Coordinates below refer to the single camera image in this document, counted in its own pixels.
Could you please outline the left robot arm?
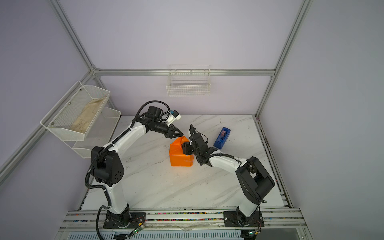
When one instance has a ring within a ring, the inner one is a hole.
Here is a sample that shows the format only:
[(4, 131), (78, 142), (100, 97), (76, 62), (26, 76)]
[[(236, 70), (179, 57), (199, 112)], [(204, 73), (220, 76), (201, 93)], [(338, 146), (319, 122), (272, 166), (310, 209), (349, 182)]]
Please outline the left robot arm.
[(121, 161), (122, 155), (142, 136), (152, 131), (163, 134), (167, 139), (183, 136), (183, 133), (173, 125), (174, 121), (181, 118), (176, 110), (162, 109), (149, 106), (148, 110), (141, 114), (143, 108), (150, 103), (145, 103), (133, 118), (130, 126), (111, 142), (102, 147), (94, 147), (91, 151), (91, 164), (86, 173), (85, 185), (88, 189), (100, 188), (107, 199), (107, 216), (121, 225), (130, 222), (129, 204), (124, 198), (123, 188), (120, 184), (125, 168)]

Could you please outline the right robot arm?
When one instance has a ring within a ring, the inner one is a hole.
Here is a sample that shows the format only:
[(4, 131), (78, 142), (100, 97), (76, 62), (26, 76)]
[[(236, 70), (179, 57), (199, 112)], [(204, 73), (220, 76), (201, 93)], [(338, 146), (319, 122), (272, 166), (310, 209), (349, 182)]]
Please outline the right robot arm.
[(194, 155), (198, 163), (220, 168), (236, 175), (244, 198), (235, 211), (226, 211), (227, 225), (236, 227), (261, 227), (258, 208), (266, 203), (265, 197), (275, 187), (275, 180), (256, 157), (241, 159), (209, 147), (208, 141), (193, 125), (189, 129), (188, 143), (182, 144), (184, 155)]

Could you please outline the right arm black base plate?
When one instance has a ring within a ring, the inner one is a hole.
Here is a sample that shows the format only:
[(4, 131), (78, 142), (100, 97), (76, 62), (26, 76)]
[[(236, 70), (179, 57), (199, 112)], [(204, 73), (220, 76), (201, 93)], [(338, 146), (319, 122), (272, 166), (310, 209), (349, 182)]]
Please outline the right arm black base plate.
[(246, 217), (240, 211), (224, 211), (225, 227), (264, 227), (264, 218), (261, 211), (254, 211), (251, 216)]

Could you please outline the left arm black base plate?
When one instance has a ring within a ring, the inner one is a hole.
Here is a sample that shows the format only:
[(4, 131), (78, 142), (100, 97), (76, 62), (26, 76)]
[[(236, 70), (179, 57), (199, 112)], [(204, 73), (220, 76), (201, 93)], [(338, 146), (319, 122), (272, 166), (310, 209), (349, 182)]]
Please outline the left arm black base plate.
[(104, 222), (104, 229), (136, 229), (139, 224), (144, 224), (146, 220), (146, 213), (126, 213), (116, 215), (107, 211), (106, 220)]

